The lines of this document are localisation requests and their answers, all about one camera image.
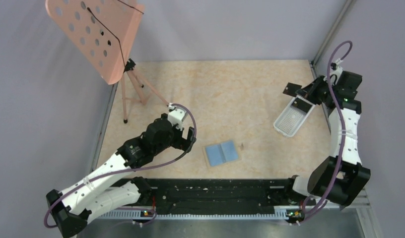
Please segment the aluminium frame rail front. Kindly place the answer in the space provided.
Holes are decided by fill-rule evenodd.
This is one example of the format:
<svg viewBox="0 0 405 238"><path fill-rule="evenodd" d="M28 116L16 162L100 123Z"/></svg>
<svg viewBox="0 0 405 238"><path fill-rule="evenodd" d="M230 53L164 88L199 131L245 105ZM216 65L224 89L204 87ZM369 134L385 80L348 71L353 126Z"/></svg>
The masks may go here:
<svg viewBox="0 0 405 238"><path fill-rule="evenodd" d="M197 215L197 214L157 214L157 220L288 220L290 213L296 211L298 206L275 206L273 213L267 214L214 214L214 215ZM131 209L115 209L104 213L97 219L107 220L150 220L142 211Z"/></svg>

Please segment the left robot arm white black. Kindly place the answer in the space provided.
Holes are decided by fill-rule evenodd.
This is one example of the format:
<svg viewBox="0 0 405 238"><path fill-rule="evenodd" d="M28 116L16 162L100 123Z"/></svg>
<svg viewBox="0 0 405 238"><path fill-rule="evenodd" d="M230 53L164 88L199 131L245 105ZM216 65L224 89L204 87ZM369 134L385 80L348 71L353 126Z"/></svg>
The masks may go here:
<svg viewBox="0 0 405 238"><path fill-rule="evenodd" d="M147 204L151 191L143 178L113 190L109 187L134 172L180 160L191 151L196 139L196 121L188 110L177 108L162 114L141 135L125 141L103 165L82 180L61 191L48 192L45 227L58 228L62 237L71 238L104 213L136 202Z"/></svg>

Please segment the white perforated plastic basket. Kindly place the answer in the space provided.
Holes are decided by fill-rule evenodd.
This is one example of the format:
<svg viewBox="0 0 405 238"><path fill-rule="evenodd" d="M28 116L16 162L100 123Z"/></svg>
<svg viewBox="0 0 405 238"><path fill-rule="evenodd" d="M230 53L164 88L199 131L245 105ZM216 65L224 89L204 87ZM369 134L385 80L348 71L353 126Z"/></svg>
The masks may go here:
<svg viewBox="0 0 405 238"><path fill-rule="evenodd" d="M291 106L295 98L303 99L300 96L294 97L273 123L275 130L286 137L293 137L296 134L315 107L315 104L309 102L313 105L313 108L308 114L305 114Z"/></svg>

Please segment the black item in basket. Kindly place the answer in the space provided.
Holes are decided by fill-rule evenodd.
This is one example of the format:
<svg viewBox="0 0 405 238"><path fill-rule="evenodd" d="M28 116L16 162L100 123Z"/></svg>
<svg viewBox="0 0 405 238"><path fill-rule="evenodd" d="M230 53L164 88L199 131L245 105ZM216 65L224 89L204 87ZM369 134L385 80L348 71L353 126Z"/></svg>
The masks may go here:
<svg viewBox="0 0 405 238"><path fill-rule="evenodd" d="M313 105L311 103L306 102L301 98L295 98L291 106L305 114L308 114L313 108Z"/></svg>

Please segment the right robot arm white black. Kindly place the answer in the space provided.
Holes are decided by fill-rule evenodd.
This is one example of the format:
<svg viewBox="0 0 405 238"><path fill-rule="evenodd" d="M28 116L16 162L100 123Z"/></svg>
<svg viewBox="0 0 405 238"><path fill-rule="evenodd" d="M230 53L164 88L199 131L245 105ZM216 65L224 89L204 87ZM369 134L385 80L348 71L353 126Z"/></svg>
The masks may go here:
<svg viewBox="0 0 405 238"><path fill-rule="evenodd" d="M287 203L297 204L309 195L321 197L333 181L326 199L347 207L370 180L371 171L362 165L357 145L362 105L355 96L361 82L361 75L336 69L331 72L331 87L323 75L306 87L297 86L295 94L298 103L307 100L314 105L324 104L330 111L331 143L329 156L309 178L292 177L292 185L283 191Z"/></svg>

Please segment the aluminium side rail left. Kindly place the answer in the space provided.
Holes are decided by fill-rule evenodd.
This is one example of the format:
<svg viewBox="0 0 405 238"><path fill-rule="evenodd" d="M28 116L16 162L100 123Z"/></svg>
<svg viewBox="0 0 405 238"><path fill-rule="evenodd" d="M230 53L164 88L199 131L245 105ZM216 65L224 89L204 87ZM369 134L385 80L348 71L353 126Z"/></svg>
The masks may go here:
<svg viewBox="0 0 405 238"><path fill-rule="evenodd" d="M116 83L114 85L112 85L110 87L111 91L110 94L108 96L108 99L104 101L103 104L103 115L101 116L101 120L98 123L98 130L97 130L97 135L96 138L93 140L93 147L91 150L91 157L90 157L90 161L88 163L88 168L85 172L86 175L90 174L91 172L93 172L96 168L97 168L97 164L98 164L98 160L99 160L99 156L101 153L101 149L102 149L102 145L103 145L103 140L105 137L105 133L107 130L107 126L108 126L108 122L109 122L109 118L110 118L110 113L113 107L113 103L115 100L115 95L116 92L118 90L118 86L119 84Z"/></svg>

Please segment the aluminium corner post right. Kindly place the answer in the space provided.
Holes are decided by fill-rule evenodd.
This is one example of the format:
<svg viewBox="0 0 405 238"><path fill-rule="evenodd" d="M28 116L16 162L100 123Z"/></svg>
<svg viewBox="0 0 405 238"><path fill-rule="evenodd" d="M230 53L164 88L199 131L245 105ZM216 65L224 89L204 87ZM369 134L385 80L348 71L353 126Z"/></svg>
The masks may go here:
<svg viewBox="0 0 405 238"><path fill-rule="evenodd" d="M312 67L316 67L318 65L320 59L322 58L322 56L324 55L324 53L328 47L328 45L333 40L333 38L335 37L335 34L339 30L340 25L342 24L342 22L344 21L344 19L347 16L347 14L351 11L351 9L353 8L353 6L355 5L356 2L357 2L357 0L346 0L344 2L342 9L338 12L338 15L337 15L335 21L333 22L331 28L329 29L323 42L321 43L317 53L315 54L313 60L311 61Z"/></svg>

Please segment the beige card holder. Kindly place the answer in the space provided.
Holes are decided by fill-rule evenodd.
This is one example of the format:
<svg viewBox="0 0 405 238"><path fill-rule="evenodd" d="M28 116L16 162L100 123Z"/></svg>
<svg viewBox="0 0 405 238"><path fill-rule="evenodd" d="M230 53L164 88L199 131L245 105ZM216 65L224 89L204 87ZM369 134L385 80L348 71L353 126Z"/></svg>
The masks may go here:
<svg viewBox="0 0 405 238"><path fill-rule="evenodd" d="M233 140L206 145L202 148L206 166L211 169L240 160L238 146Z"/></svg>

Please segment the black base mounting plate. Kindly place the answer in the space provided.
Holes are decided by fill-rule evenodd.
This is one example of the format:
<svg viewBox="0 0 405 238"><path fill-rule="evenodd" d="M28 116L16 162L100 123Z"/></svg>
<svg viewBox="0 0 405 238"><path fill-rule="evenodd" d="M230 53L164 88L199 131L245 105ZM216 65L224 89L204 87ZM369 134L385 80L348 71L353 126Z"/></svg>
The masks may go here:
<svg viewBox="0 0 405 238"><path fill-rule="evenodd" d="M305 195L294 179L132 178L144 193L130 207L155 208L158 215L272 215L279 206L301 206Z"/></svg>

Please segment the pink perforated music stand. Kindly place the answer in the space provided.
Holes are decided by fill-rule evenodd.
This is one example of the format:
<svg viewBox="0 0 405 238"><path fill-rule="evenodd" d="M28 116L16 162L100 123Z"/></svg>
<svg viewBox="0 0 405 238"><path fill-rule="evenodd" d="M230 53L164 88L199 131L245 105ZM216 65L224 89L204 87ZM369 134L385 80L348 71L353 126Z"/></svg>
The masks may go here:
<svg viewBox="0 0 405 238"><path fill-rule="evenodd" d="M147 103L144 87L169 104L130 59L143 4L135 0L46 0L45 8L106 83L120 84L124 123L128 122L127 101Z"/></svg>

